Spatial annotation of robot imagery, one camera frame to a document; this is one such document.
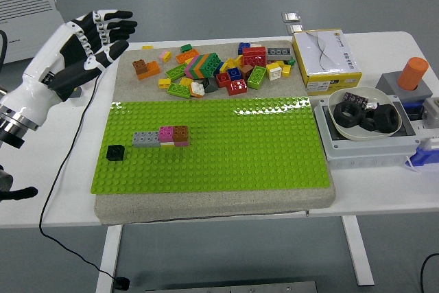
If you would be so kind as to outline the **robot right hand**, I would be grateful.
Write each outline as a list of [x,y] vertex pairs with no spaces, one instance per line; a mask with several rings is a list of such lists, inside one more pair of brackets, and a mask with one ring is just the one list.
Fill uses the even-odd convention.
[[35,187],[26,187],[12,191],[13,176],[4,171],[1,167],[1,201],[4,200],[22,200],[33,198],[38,194],[38,190]]

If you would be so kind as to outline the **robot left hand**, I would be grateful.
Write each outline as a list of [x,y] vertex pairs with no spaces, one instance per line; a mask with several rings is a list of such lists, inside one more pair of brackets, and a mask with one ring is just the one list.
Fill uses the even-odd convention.
[[123,10],[97,10],[62,24],[1,99],[1,120],[35,130],[49,109],[94,80],[128,48],[137,22]]

